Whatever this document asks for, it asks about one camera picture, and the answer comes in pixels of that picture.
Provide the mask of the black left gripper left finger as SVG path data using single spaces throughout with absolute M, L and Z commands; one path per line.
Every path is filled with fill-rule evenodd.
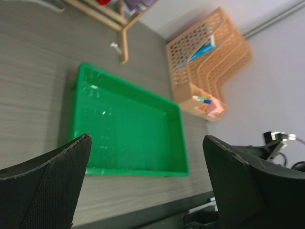
M 92 146 L 85 133 L 0 171 L 2 229 L 70 229 Z

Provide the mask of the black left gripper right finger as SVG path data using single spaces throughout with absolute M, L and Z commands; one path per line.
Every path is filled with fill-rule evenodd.
M 204 137 L 204 157 L 223 229 L 305 227 L 305 173 L 267 161 L 265 150 Z

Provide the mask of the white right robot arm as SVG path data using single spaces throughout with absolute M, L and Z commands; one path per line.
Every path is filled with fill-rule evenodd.
M 285 132 L 269 131 L 263 133 L 265 146 L 267 147 L 266 161 L 273 162 L 274 159 L 280 155 L 284 162 L 279 164 L 282 167 L 287 168 L 287 156 L 284 155 L 281 150 L 287 146 L 287 141 L 297 141 L 305 145 L 305 141 L 299 138 L 295 134 L 286 134 Z

